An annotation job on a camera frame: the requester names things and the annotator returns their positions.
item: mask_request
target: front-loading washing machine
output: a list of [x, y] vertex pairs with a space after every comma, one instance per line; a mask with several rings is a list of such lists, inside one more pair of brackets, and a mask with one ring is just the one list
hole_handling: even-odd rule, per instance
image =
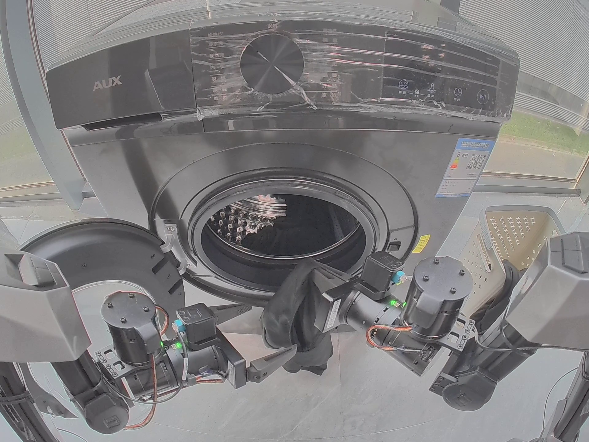
[[426, 0], [153, 1], [47, 73], [56, 126], [112, 219], [26, 247], [73, 286], [153, 282], [172, 313], [177, 269], [259, 306], [303, 258], [357, 273], [385, 250], [410, 273], [462, 211], [518, 69]]

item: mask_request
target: yellow sticker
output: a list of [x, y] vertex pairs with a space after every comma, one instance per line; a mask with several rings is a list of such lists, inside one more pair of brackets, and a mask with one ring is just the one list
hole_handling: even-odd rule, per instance
[[417, 245], [415, 246], [415, 249], [413, 249], [412, 254], [419, 254], [423, 249], [425, 249], [425, 246], [428, 245], [430, 237], [431, 234], [425, 234], [424, 236], [421, 236], [419, 238], [419, 242], [417, 242]]

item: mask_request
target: plastic wrap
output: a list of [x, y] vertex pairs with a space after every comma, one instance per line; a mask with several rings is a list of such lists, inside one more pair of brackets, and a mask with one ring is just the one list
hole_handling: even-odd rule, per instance
[[[317, 109], [510, 117], [517, 56], [475, 26], [366, 5], [313, 2], [306, 10], [244, 6], [241, 18], [250, 21], [223, 24], [234, 19], [233, 6], [212, 11], [217, 25], [193, 20], [199, 119]], [[251, 21], [254, 11], [258, 21]], [[241, 66], [248, 44], [269, 33], [294, 41], [304, 59], [300, 78], [279, 94], [248, 85]]]

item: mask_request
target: black cloth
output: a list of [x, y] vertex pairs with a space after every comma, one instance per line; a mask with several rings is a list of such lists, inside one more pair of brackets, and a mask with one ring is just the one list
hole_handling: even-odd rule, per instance
[[335, 242], [328, 203], [317, 198], [284, 195], [286, 216], [273, 221], [241, 241], [243, 247], [262, 254], [303, 255]]
[[476, 322], [475, 327], [479, 334], [490, 328], [497, 318], [503, 314], [510, 303], [511, 294], [515, 285], [517, 285], [517, 282], [519, 282], [519, 279], [527, 270], [518, 270], [510, 261], [503, 261], [503, 267], [505, 269], [503, 289], [487, 307], [480, 309], [472, 316], [472, 319]]
[[298, 346], [296, 355], [283, 365], [287, 372], [307, 370], [321, 375], [333, 355], [331, 336], [314, 326], [320, 294], [310, 274], [317, 267], [321, 264], [310, 259], [300, 262], [261, 314], [262, 336], [267, 346]]

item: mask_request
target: energy label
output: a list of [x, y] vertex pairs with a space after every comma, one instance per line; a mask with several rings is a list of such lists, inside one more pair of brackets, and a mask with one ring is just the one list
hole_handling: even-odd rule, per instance
[[459, 138], [436, 198], [469, 196], [485, 168], [493, 146], [495, 141]]

